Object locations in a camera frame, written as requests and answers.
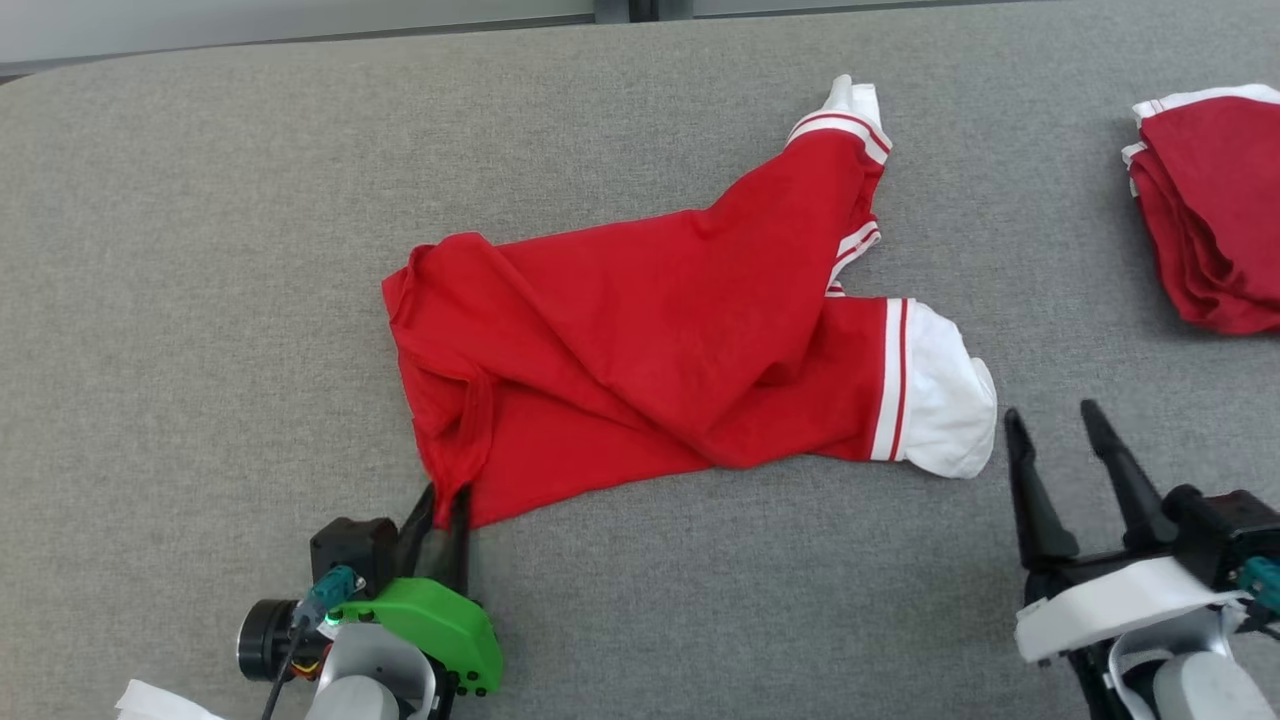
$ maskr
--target white robot part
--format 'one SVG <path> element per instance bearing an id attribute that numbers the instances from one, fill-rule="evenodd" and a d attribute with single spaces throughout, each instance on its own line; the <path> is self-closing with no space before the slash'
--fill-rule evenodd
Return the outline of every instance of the white robot part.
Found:
<path id="1" fill-rule="evenodd" d="M 1023 659 L 1037 662 L 1240 597 L 1248 594 L 1213 592 L 1172 557 L 1153 557 L 1027 606 L 1014 637 Z"/>
<path id="2" fill-rule="evenodd" d="M 399 720 L 399 703 L 378 680 L 347 675 L 316 693 L 306 720 Z"/>
<path id="3" fill-rule="evenodd" d="M 1165 662 L 1156 673 L 1156 705 L 1162 720 L 1276 720 L 1253 678 L 1216 652 L 1192 652 Z"/>

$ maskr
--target connector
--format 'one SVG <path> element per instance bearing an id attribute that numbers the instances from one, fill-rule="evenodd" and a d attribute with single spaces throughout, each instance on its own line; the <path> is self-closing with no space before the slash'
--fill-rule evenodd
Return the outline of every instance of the connector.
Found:
<path id="1" fill-rule="evenodd" d="M 1266 557 L 1251 557 L 1236 579 L 1240 589 L 1253 596 L 1253 602 L 1280 612 L 1280 564 Z"/>
<path id="2" fill-rule="evenodd" d="M 362 587 L 365 580 L 355 570 L 338 565 L 325 573 L 293 609 L 292 625 L 298 628 L 306 621 L 308 628 L 317 626 L 330 610 L 351 600 Z"/>

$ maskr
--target stack of folded clothes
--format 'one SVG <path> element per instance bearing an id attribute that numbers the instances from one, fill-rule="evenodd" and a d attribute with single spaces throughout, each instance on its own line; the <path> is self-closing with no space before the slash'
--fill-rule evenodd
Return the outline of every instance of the stack of folded clothes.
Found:
<path id="1" fill-rule="evenodd" d="M 1280 92 L 1265 85 L 1134 105 L 1130 188 L 1181 318 L 1226 334 L 1280 331 Z"/>

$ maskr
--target gray table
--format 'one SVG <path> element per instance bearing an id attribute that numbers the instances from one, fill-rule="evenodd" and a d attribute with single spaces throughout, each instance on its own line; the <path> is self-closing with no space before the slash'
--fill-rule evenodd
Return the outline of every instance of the gray table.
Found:
<path id="1" fill-rule="evenodd" d="M 1137 100 L 1280 85 L 1277 35 L 1272 0 L 1071 0 L 204 50 L 4 86 L 0 716 L 109 716 L 140 678 L 256 717 L 244 611 L 305 588 L 330 518 L 399 519 L 421 489 L 379 281 L 456 231 L 704 205 L 842 72 L 879 85 L 895 142 L 884 241 L 845 287 L 960 325 L 1085 550 L 1121 525 L 1084 396 L 1161 487 L 1280 505 L 1280 348 L 1178 320 L 1119 156 Z M 472 557 L 507 684 L 460 720 L 1084 717 L 1066 667 L 1014 648 L 998 454 L 972 482 L 815 457 L 655 479 L 488 528 Z M 1238 651 L 1280 702 L 1274 643 Z"/>

